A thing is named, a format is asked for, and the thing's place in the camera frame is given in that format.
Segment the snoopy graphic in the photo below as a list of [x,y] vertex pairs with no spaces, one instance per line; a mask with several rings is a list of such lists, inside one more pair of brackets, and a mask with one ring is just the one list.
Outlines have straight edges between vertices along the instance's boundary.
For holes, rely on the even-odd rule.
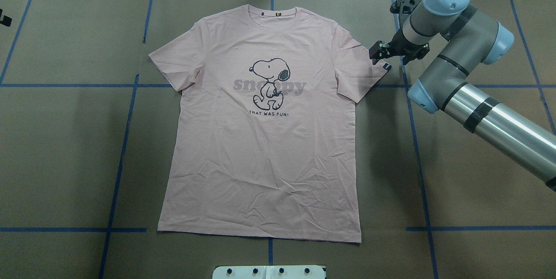
[[278,110],[284,102],[284,95],[276,89],[275,82],[290,79],[290,67],[286,61],[280,58],[256,61],[249,71],[266,79],[266,83],[261,87],[261,94],[253,96],[253,103],[261,110]]

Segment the blue tape line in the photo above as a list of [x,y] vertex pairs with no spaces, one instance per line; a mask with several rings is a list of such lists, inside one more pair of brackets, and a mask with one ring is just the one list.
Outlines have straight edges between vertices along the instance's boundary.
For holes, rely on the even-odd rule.
[[[131,83],[3,83],[0,87],[17,88],[133,88]],[[139,88],[171,88],[167,83],[141,83]]]
[[[397,15],[394,14],[394,23],[396,25],[396,30],[400,28],[397,21]],[[419,164],[419,180],[421,181],[421,199],[423,200],[423,210],[425,212],[425,223],[427,224],[427,237],[429,239],[429,251],[430,259],[433,265],[433,275],[435,279],[438,279],[438,268],[437,268],[437,255],[434,249],[433,232],[430,227],[430,216],[429,216],[429,205],[427,202],[427,191],[425,190],[425,179],[423,176],[423,166],[421,164],[421,154],[419,154],[419,142],[417,141],[417,129],[415,128],[415,120],[413,117],[413,108],[411,107],[411,100],[407,97],[407,92],[409,91],[409,83],[407,80],[407,71],[405,65],[401,64],[404,77],[405,93],[407,99],[407,110],[409,110],[409,121],[411,123],[411,134],[413,135],[413,147],[415,149],[415,154],[417,155],[417,163]]]
[[4,81],[4,76],[6,75],[6,71],[8,70],[8,65],[10,64],[10,60],[12,59],[13,50],[16,48],[17,39],[19,39],[20,37],[21,28],[23,27],[23,23],[25,21],[25,18],[27,17],[27,13],[29,12],[31,1],[33,0],[27,1],[27,6],[25,7],[25,10],[21,17],[20,25],[18,26],[16,31],[16,36],[13,38],[12,47],[10,47],[8,58],[6,59],[6,63],[4,63],[4,69],[2,69],[2,74],[0,75],[0,84],[2,83],[2,81]]
[[143,34],[143,43],[147,41],[147,30],[149,30],[149,20],[151,18],[152,0],[149,0],[149,10],[147,10],[147,20],[145,20],[145,33]]
[[[2,83],[0,87],[15,88],[133,88],[131,83]],[[527,89],[542,87],[544,89],[555,89],[556,85],[475,85],[478,88],[497,88],[497,89]],[[139,83],[139,88],[171,88],[168,83]],[[376,88],[409,89],[411,85],[381,85]]]
[[407,227],[405,231],[423,232],[431,229],[432,231],[536,231],[536,230],[556,230],[556,226],[460,226],[460,227]]
[[169,83],[142,83],[137,85],[139,88],[171,88]]
[[405,88],[408,89],[407,85],[373,85],[373,88]]
[[527,41],[525,40],[525,35],[523,34],[523,30],[521,28],[520,18],[518,17],[514,0],[510,0],[510,5],[512,6],[512,12],[514,13],[514,17],[516,18],[516,24],[518,25],[518,30],[520,31],[520,37],[522,39],[523,46],[525,47],[525,52],[527,53],[527,59],[529,60],[529,64],[531,65],[531,70],[533,71],[533,75],[535,77],[535,81],[539,89],[540,98],[543,100],[543,106],[544,106],[544,110],[546,111],[546,117],[548,117],[548,122],[550,123],[550,128],[552,128],[552,133],[556,134],[556,127],[554,126],[552,115],[550,114],[550,110],[548,109],[548,104],[546,104],[546,99],[544,97],[543,89],[540,87],[539,76],[536,73],[535,65],[533,63],[533,59],[531,58],[531,53],[529,51],[529,46],[527,45]]
[[99,271],[99,279],[102,279],[102,277],[104,276],[104,270],[105,270],[105,266],[106,266],[106,257],[108,255],[108,248],[109,248],[109,244],[110,244],[110,234],[111,234],[111,229],[112,229],[112,225],[113,225],[113,222],[114,222],[114,213],[116,211],[116,201],[118,199],[119,182],[122,178],[123,158],[126,154],[127,139],[129,137],[129,125],[131,123],[131,115],[133,114],[133,106],[135,105],[135,96],[137,95],[137,85],[138,85],[138,83],[139,83],[139,74],[137,74],[135,76],[135,82],[133,83],[133,92],[131,93],[131,103],[129,103],[129,112],[127,113],[126,130],[125,130],[125,133],[123,134],[122,152],[119,155],[118,174],[116,176],[116,184],[114,186],[114,194],[113,194],[113,197],[112,197],[112,206],[110,208],[110,216],[109,216],[108,228],[107,228],[108,230],[106,232],[105,245],[104,245],[104,250],[103,250],[103,259],[101,261],[101,268],[100,268],[100,271]]
[[274,10],[274,0],[270,0],[270,10]]
[[[0,227],[0,232],[107,232],[108,228]],[[147,228],[113,228],[111,232],[147,232]]]
[[272,238],[268,238],[268,264],[274,265],[274,249],[272,248]]

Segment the t-shirt sleeve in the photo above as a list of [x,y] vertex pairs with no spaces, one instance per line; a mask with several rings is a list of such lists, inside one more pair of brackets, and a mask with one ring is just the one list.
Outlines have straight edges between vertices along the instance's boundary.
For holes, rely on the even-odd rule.
[[175,91],[181,91],[195,83],[205,65],[209,40],[206,22],[200,20],[149,57]]
[[332,38],[332,61],[338,81],[338,94],[358,103],[387,70],[385,62],[373,65],[369,51],[355,41],[349,31],[336,26]]

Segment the t-shirt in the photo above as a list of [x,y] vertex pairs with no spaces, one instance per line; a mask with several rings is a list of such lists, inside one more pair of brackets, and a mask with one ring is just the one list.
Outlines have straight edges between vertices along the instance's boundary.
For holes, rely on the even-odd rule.
[[355,104],[384,62],[335,21],[250,5],[149,56],[182,93],[159,231],[361,242]]

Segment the neckline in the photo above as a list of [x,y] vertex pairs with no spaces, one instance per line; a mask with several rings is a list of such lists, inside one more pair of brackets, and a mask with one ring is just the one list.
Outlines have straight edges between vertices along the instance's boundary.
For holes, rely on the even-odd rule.
[[[268,33],[286,33],[292,30],[293,28],[295,28],[298,25],[301,18],[300,16],[301,8],[299,7],[290,8],[289,10],[263,10],[261,8],[257,8],[250,4],[246,4],[242,6],[242,9],[243,9],[244,16],[247,22],[249,23],[249,25]],[[270,27],[260,25],[259,23],[253,20],[252,15],[260,15],[260,14],[262,14],[265,17],[291,16],[291,15],[294,15],[295,17],[290,22],[280,25],[279,28],[270,28]]]

